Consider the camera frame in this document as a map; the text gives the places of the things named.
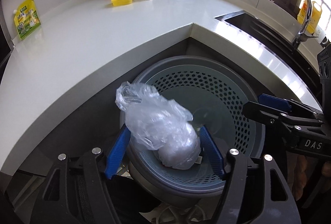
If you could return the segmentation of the person's hand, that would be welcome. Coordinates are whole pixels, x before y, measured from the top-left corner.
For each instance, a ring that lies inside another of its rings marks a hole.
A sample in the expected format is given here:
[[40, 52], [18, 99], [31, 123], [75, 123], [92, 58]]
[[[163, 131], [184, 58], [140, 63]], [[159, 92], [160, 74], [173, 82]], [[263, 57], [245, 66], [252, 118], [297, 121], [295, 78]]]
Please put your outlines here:
[[317, 161], [313, 161], [312, 158], [307, 158], [303, 155], [297, 156], [297, 162], [294, 169], [294, 182], [292, 186], [292, 195], [295, 201], [298, 201], [303, 195], [303, 189], [307, 184], [307, 178], [312, 173], [313, 165], [317, 164]]

